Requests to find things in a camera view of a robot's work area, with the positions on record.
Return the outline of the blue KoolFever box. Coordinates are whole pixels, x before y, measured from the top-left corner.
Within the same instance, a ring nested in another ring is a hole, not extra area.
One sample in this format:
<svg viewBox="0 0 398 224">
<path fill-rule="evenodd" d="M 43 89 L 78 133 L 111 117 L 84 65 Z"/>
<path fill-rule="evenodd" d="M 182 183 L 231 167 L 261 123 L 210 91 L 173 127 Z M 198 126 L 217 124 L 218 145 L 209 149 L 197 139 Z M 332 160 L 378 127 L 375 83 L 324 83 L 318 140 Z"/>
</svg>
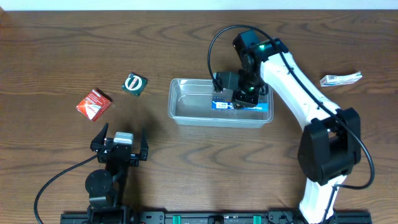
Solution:
<svg viewBox="0 0 398 224">
<path fill-rule="evenodd" d="M 213 110 L 249 110 L 268 112 L 269 104 L 267 102 L 259 102 L 255 107 L 241 107 L 235 106 L 229 98 L 213 97 L 211 100 L 211 109 Z"/>
</svg>

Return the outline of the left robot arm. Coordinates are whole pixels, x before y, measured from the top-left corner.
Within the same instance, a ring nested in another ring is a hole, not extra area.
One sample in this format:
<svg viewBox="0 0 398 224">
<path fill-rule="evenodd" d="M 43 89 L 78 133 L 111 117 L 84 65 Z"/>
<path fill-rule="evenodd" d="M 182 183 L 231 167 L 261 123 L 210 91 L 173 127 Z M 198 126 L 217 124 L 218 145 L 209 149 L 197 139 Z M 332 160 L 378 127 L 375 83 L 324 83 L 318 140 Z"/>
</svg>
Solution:
<svg viewBox="0 0 398 224">
<path fill-rule="evenodd" d="M 130 167 L 137 167 L 140 161 L 148 158 L 149 147 L 146 133 L 140 136 L 141 145 L 138 153 L 133 153 L 134 135 L 117 132 L 107 138 L 108 124 L 91 141 L 90 149 L 96 153 L 104 169 L 98 169 L 88 175 L 85 188 L 89 194 L 92 208 L 116 208 L 121 204 L 127 175 Z"/>
</svg>

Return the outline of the white toothpaste box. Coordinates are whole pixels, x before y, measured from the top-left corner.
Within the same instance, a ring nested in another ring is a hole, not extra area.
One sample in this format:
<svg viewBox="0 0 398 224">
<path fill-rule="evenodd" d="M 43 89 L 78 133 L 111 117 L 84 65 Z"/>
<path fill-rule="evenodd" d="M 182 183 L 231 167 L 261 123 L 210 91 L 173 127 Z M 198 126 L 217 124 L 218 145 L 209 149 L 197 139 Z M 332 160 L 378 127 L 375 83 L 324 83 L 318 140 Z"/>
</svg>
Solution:
<svg viewBox="0 0 398 224">
<path fill-rule="evenodd" d="M 338 86 L 354 84 L 362 78 L 361 72 L 352 73 L 350 75 L 325 75 L 320 80 L 320 86 Z"/>
</svg>

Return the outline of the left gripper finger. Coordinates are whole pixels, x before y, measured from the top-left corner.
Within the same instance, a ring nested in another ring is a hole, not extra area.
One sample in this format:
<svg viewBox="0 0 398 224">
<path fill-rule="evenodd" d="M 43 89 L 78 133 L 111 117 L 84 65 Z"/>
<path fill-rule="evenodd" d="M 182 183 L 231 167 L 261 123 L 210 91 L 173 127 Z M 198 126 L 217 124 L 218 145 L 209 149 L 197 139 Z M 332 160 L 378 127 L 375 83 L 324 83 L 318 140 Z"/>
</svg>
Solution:
<svg viewBox="0 0 398 224">
<path fill-rule="evenodd" d="M 100 152 L 103 150 L 105 146 L 105 141 L 106 141 L 106 135 L 108 131 L 109 124 L 106 123 L 102 130 L 94 137 L 94 139 L 91 141 L 90 144 L 90 149 L 93 152 Z"/>
<path fill-rule="evenodd" d="M 149 147 L 148 147 L 148 143 L 147 143 L 147 139 L 146 139 L 146 131 L 145 131 L 145 129 L 142 129 L 141 145 L 140 145 L 140 152 L 139 152 L 140 158 L 139 159 L 141 161 L 146 161 L 148 158 L 148 154 L 149 154 Z"/>
</svg>

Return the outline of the red packet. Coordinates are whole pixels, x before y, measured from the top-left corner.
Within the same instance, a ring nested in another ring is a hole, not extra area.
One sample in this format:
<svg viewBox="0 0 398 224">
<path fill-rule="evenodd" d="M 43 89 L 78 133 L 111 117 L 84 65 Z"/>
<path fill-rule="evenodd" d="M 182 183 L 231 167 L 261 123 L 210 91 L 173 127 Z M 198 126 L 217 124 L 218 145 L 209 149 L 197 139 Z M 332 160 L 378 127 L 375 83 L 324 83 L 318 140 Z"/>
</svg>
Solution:
<svg viewBox="0 0 398 224">
<path fill-rule="evenodd" d="M 95 122 L 111 104 L 112 101 L 98 90 L 91 90 L 75 108 L 90 121 Z"/>
</svg>

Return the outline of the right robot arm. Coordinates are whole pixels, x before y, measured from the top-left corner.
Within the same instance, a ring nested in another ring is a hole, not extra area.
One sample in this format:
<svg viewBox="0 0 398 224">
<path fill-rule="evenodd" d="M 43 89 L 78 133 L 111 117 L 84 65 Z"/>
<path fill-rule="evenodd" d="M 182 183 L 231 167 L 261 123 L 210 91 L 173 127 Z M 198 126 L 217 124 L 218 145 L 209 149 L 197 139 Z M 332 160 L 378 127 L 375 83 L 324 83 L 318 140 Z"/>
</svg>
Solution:
<svg viewBox="0 0 398 224">
<path fill-rule="evenodd" d="M 234 106 L 257 106 L 265 85 L 279 94 L 302 128 L 298 162 L 307 182 L 300 213 L 307 223 L 328 220 L 338 190 L 361 160 L 359 114 L 325 97 L 297 67 L 281 40 L 260 41 L 249 29 L 238 34 L 233 46 L 242 63 Z"/>
</svg>

